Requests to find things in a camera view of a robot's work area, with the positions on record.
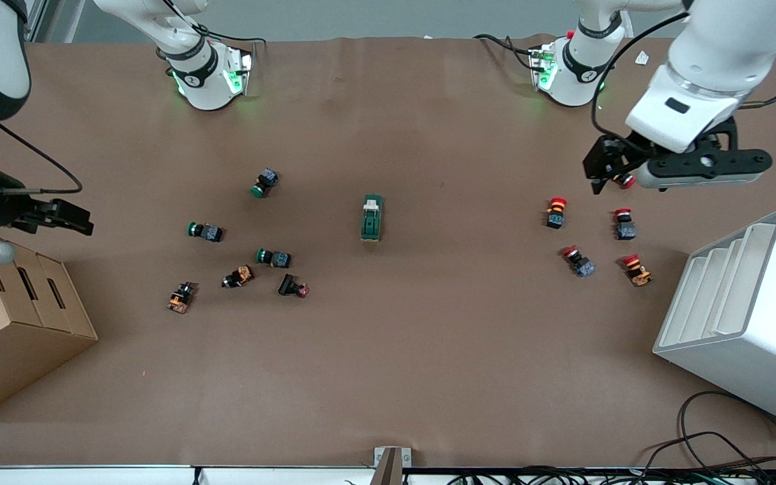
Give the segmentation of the green load switch white lever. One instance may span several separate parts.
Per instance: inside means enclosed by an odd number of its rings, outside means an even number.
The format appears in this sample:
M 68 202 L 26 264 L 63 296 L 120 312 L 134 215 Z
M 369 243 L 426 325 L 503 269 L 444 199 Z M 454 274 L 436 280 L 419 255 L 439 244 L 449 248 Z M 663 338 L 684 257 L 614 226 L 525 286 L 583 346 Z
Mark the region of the green load switch white lever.
M 360 239 L 377 243 L 381 239 L 384 197 L 379 194 L 366 194 L 362 206 Z

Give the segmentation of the red mushroom button orange body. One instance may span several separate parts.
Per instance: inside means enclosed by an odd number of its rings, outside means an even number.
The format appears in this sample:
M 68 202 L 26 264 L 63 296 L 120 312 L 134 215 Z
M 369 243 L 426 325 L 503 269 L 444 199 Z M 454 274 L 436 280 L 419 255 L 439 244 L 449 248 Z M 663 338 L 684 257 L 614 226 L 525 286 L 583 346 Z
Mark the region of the red mushroom button orange body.
M 652 276 L 649 270 L 643 266 L 643 262 L 637 254 L 622 258 L 622 264 L 625 274 L 635 288 L 641 288 L 652 282 Z

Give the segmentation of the brown cardboard box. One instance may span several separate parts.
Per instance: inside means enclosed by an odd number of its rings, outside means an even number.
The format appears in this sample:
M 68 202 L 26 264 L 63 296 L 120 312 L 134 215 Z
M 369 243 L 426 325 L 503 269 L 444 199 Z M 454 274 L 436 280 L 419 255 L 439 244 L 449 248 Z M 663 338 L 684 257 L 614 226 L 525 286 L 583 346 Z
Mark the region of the brown cardboard box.
M 13 250 L 0 264 L 0 403 L 98 341 L 65 265 Z

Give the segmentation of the black button orange body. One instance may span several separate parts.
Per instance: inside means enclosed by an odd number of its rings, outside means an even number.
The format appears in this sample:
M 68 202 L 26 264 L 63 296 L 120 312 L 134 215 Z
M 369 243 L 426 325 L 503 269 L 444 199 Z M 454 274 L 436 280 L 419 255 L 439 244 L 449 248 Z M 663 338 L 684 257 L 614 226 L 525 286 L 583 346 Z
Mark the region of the black button orange body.
M 244 265 L 227 274 L 227 276 L 224 276 L 221 287 L 224 289 L 243 288 L 243 286 L 246 286 L 247 283 L 253 279 L 255 279 L 253 268 L 249 265 Z
M 192 282 L 183 282 L 178 285 L 178 288 L 170 295 L 166 308 L 175 313 L 185 315 L 187 313 L 191 301 L 196 294 L 196 286 Z

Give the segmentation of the white stepped rack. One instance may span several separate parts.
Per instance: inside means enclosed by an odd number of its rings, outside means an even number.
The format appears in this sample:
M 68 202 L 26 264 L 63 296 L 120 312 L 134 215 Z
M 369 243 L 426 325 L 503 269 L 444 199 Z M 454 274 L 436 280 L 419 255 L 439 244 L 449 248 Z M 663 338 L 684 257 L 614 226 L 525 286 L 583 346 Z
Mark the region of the white stepped rack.
M 688 255 L 653 353 L 776 417 L 776 212 Z

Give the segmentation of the brown paper table cover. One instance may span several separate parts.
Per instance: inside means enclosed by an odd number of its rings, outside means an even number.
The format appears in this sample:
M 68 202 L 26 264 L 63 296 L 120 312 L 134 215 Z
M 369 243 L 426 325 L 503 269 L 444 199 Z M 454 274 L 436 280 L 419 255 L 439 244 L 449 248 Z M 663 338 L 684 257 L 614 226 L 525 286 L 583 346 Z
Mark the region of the brown paper table cover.
M 776 211 L 776 104 L 737 120 L 774 159 L 755 183 L 594 195 L 589 108 L 552 104 L 480 40 L 271 42 L 216 112 L 148 45 L 26 52 L 7 126 L 83 182 L 69 199 L 95 230 L 0 235 L 67 264 L 99 340 L 0 405 L 0 465 L 358 465 L 379 445 L 430 466 L 638 464 L 709 387 L 652 351 L 687 255 Z M 366 194 L 384 197 L 374 243 Z M 633 240 L 616 240 L 622 207 Z M 222 288 L 244 265 L 255 279 Z M 305 298 L 278 294 L 286 273 Z M 185 315 L 166 308 L 183 282 Z

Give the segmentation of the aluminium frame profile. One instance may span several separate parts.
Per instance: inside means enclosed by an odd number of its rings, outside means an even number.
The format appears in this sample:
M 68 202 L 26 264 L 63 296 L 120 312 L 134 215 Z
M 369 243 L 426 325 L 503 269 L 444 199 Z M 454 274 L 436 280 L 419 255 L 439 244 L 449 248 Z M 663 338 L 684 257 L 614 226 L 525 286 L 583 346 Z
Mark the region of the aluminium frame profile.
M 24 0 L 27 16 L 24 30 L 25 40 L 38 40 L 49 2 L 50 0 Z

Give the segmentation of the black switch red knob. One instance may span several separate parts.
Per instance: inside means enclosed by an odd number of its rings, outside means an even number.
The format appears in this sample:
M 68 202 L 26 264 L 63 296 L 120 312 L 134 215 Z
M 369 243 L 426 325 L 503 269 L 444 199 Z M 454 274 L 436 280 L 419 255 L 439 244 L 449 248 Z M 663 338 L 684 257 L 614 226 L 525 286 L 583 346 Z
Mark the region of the black switch red knob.
M 281 296 L 305 298 L 308 292 L 310 292 L 310 288 L 306 283 L 299 282 L 293 274 L 286 273 L 278 286 L 277 292 Z

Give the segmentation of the white table edge rail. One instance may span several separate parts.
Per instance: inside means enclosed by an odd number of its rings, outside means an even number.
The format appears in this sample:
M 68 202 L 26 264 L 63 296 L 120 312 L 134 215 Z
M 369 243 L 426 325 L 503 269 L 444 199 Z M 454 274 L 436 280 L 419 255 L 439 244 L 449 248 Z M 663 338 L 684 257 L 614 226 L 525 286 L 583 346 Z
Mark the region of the white table edge rail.
M 0 485 L 369 485 L 372 467 L 0 465 Z

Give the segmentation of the grey metal bracket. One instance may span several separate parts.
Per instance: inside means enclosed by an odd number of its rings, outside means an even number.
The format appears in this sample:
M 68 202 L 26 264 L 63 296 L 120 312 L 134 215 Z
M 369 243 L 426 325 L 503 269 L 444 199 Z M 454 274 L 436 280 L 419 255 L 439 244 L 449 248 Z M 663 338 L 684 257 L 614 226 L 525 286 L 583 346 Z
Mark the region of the grey metal bracket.
M 409 485 L 407 467 L 412 467 L 412 448 L 376 447 L 373 451 L 375 472 L 370 485 Z

